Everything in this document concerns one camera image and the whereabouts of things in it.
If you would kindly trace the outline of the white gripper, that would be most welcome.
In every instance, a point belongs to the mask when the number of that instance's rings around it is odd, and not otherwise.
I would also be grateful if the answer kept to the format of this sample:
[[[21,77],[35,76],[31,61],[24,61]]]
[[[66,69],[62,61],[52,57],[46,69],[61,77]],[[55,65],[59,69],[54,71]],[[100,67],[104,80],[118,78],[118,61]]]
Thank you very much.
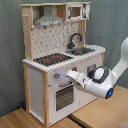
[[[78,90],[84,90],[89,78],[84,73],[69,70],[66,76]]]

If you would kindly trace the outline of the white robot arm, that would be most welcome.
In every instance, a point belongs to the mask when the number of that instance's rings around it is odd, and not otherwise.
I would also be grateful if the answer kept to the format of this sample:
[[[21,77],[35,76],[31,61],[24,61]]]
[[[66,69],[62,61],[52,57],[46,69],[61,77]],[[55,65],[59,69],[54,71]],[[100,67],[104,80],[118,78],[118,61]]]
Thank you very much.
[[[116,82],[127,69],[128,37],[121,45],[121,58],[112,70],[106,66],[99,66],[94,70],[92,78],[87,77],[84,73],[72,70],[69,70],[66,76],[78,90],[108,99],[113,95]]]

